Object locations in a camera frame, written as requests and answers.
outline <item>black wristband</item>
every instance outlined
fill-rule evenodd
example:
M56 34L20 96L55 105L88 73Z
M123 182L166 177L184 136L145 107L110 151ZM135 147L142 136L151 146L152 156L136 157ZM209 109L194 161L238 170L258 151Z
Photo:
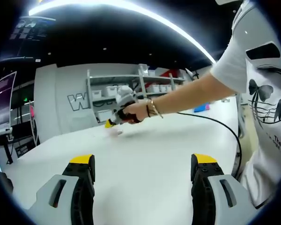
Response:
M147 114L148 114L148 117L150 117L150 114L149 114L149 107L148 107L148 105L146 105L146 108L147 108Z

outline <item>bracelet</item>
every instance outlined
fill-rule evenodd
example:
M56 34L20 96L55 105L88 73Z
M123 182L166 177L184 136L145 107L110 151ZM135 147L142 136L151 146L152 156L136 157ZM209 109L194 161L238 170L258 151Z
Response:
M159 115L161 118L163 118L163 116L159 113L159 111L156 109L155 105L154 105L154 102L153 100L151 99L151 105L152 105L152 108L154 110L154 112L156 113L156 115Z
M148 104L146 104L146 108L147 108L147 114L148 114L148 117L151 117L151 116L150 116L150 113L149 113L149 107L148 107Z

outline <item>hand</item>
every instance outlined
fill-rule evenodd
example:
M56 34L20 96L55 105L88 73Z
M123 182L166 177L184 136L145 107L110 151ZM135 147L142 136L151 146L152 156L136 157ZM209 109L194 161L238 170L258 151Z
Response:
M127 106L125 109L123 109L123 113L125 114L135 114L137 119L139 121L143 121L145 118L148 117L147 113L147 102L141 101L139 103L134 103L132 105ZM130 124L134 124L133 120L127 121Z

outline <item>black ceiling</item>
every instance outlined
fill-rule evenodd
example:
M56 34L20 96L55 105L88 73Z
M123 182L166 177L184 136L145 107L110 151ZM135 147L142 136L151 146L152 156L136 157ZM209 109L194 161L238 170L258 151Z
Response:
M134 2L182 28L216 60L227 46L233 11L237 11L241 3L218 6L215 0ZM84 63L146 63L152 67L191 70L210 65L183 36L133 11L111 6L69 5L37 16L56 19L45 41L29 48L31 54L41 58L41 63L0 63L0 70L21 70L21 83L33 79L36 67L52 63L59 67Z

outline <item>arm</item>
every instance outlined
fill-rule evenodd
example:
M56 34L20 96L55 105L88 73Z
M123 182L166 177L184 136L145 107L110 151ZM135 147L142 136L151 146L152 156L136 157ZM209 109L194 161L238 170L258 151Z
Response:
M183 85L178 90L164 96L154 98L154 105L160 114L177 113L191 109L209 101L215 101L234 94L235 92L219 82L210 73L202 78ZM149 107L149 115L154 116L154 110L150 103L141 102L128 106L124 113L136 114L138 120L148 117L146 105Z

